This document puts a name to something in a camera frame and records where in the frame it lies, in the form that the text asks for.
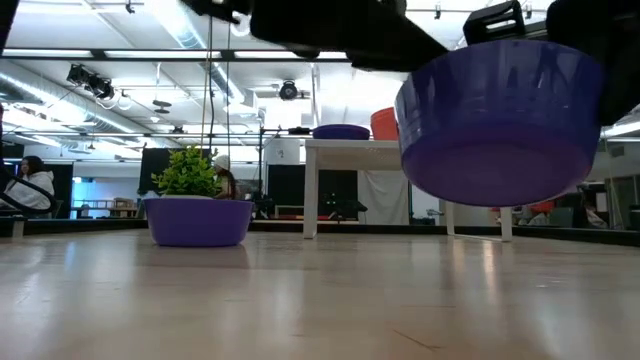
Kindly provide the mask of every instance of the orange bucket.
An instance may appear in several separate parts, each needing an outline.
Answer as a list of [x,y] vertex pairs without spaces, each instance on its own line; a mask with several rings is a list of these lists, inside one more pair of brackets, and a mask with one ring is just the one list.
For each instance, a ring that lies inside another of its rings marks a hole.
[[398,124],[393,108],[386,108],[371,115],[371,131],[374,140],[398,140]]

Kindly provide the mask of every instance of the green plant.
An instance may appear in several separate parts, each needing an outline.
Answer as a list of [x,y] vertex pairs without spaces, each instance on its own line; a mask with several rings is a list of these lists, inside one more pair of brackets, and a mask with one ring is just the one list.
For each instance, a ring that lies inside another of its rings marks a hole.
[[220,192],[211,167],[211,158],[217,154],[218,149],[215,149],[212,155],[203,157],[195,146],[171,151],[169,167],[160,175],[151,175],[151,178],[166,195],[213,197]]

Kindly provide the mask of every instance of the white cap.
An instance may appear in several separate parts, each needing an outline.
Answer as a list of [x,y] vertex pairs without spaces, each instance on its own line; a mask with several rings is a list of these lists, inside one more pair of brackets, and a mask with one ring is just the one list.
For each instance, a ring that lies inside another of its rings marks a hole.
[[219,166],[225,170],[229,170],[229,156],[220,155],[213,160],[215,166]]

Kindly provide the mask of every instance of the white jacket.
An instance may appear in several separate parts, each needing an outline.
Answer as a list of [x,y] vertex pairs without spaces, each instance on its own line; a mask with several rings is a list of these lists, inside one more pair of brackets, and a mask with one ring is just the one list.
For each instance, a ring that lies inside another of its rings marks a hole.
[[[22,177],[33,185],[43,188],[51,195],[54,195],[53,191],[53,173],[51,171],[41,171],[31,176]],[[41,193],[33,190],[30,187],[22,185],[20,183],[9,183],[5,194],[9,195],[15,201],[21,203],[24,206],[28,206],[34,209],[46,209],[49,207],[49,199]]]

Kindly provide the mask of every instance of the table leg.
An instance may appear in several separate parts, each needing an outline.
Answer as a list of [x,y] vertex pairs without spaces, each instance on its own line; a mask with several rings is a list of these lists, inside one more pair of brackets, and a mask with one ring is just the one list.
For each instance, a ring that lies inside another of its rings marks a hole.
[[303,236],[313,239],[318,231],[318,162],[317,150],[307,148],[304,170],[304,225]]
[[513,214],[511,208],[500,208],[500,227],[502,230],[502,241],[513,240]]
[[444,202],[444,219],[447,223],[447,235],[452,236],[456,234],[454,223],[455,216],[453,214],[454,205],[455,204],[450,201]]

